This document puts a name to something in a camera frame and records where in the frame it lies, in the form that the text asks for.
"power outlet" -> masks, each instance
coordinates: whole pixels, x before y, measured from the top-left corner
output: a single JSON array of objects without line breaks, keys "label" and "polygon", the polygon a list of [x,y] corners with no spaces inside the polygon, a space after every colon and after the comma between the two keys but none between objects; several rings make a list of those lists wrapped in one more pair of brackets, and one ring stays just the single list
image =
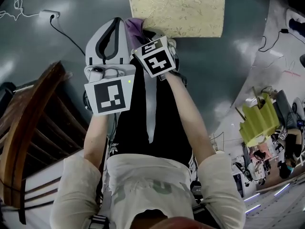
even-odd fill
[{"label": "power outlet", "polygon": [[39,17],[49,19],[51,15],[54,15],[53,19],[56,19],[59,17],[59,12],[51,11],[51,10],[42,10],[39,12]]}]

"white sleeve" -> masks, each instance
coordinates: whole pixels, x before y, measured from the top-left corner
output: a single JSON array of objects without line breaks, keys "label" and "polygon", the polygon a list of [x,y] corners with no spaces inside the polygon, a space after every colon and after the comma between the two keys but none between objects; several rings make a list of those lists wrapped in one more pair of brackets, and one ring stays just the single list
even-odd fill
[{"label": "white sleeve", "polygon": [[71,156],[64,160],[64,170],[54,201],[52,229],[85,228],[89,218],[99,210],[95,202],[101,173],[88,160]]},{"label": "white sleeve", "polygon": [[206,158],[198,167],[203,203],[226,229],[242,229],[245,204],[232,176],[231,159],[225,154]]}]

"led light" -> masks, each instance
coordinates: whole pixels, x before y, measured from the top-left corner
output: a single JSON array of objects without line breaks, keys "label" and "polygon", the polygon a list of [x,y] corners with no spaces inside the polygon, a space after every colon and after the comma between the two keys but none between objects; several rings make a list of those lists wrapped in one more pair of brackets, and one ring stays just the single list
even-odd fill
[{"label": "led light", "polygon": [[280,192],[282,192],[286,187],[288,187],[290,183],[288,183],[285,187],[283,187],[281,190],[279,190],[274,196],[278,195]]},{"label": "led light", "polygon": [[252,197],[246,198],[244,201],[248,201],[249,199],[252,199],[252,198],[254,198],[254,197],[258,196],[258,195],[260,195],[260,193],[254,194]]},{"label": "led light", "polygon": [[254,210],[254,209],[258,208],[258,207],[260,207],[260,204],[254,206],[253,208],[251,208],[251,209],[249,209],[249,210],[247,210],[246,213],[249,213],[250,211],[252,211],[252,210]]}]

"purple cloth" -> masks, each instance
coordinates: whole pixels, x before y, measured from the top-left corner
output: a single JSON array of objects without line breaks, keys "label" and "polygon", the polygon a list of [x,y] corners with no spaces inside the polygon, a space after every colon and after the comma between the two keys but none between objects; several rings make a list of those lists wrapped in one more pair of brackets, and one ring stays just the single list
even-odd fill
[{"label": "purple cloth", "polygon": [[144,20],[138,18],[130,18],[124,21],[126,32],[129,37],[130,45],[133,49],[137,49],[147,43],[149,40],[143,34]]}]

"gray floor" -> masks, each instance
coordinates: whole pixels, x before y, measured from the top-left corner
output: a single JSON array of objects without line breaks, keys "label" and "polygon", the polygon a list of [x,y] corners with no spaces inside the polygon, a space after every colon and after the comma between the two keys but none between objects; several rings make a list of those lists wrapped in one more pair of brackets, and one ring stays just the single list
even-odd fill
[{"label": "gray floor", "polygon": [[[15,13],[14,0],[0,10]],[[131,17],[128,0],[23,0],[24,13],[54,10],[61,13],[54,23],[83,49],[97,29],[113,17]],[[269,0],[225,0],[221,38],[179,38],[177,49],[181,73],[203,115],[209,132],[214,131],[244,84],[261,42]],[[39,17],[18,21],[0,19],[0,83],[16,85],[37,79],[49,64],[61,60],[73,77],[66,84],[72,101],[83,108],[85,60],[79,50]]]}]

